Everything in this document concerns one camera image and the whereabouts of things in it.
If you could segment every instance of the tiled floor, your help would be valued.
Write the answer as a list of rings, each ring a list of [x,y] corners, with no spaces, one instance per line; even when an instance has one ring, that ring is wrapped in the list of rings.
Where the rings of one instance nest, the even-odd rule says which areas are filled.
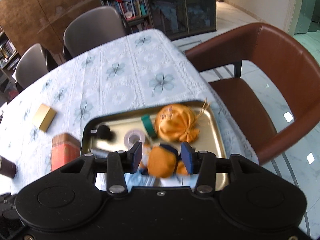
[[[214,36],[256,20],[225,3],[217,3],[217,32],[206,33],[174,41],[182,51],[190,49]],[[299,34],[295,38],[320,62],[320,32]],[[202,73],[208,81],[229,78],[233,66],[228,65]],[[284,114],[290,109],[268,77],[252,62],[244,61],[241,78],[253,89],[278,131],[293,122],[287,122]],[[264,167],[287,181],[299,186],[308,200],[307,212],[300,228],[313,239],[320,236],[320,124],[296,145]]]
[[[320,62],[320,31],[295,34],[293,37]]]

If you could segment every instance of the black foam ball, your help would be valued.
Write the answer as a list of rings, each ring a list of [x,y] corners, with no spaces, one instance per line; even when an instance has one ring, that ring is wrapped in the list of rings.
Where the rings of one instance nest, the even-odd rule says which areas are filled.
[[[97,128],[97,137],[103,140],[112,140],[114,138],[114,132],[112,132],[107,125],[101,125]]]

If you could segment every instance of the red canister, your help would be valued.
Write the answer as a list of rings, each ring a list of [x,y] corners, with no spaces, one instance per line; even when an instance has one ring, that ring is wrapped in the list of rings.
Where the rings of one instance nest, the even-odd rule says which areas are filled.
[[[51,171],[73,161],[80,156],[80,142],[68,133],[62,133],[52,139]]]

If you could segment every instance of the dining table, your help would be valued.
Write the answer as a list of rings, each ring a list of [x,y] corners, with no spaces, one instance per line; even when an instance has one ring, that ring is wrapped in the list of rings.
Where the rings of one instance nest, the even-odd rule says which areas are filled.
[[[67,61],[4,108],[0,155],[14,162],[17,171],[13,179],[0,175],[0,194],[16,194],[51,171],[56,135],[67,132],[81,141],[85,125],[97,116],[189,100],[210,103],[227,157],[240,154],[258,163],[217,93],[164,33],[148,29]],[[57,111],[46,132],[32,124],[41,104]],[[96,182],[100,189],[104,185]]]

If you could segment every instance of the glass cabinet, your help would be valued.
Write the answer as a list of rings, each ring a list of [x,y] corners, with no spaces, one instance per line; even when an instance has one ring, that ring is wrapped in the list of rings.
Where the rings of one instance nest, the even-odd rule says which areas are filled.
[[[171,40],[216,31],[216,0],[148,0],[153,26]]]

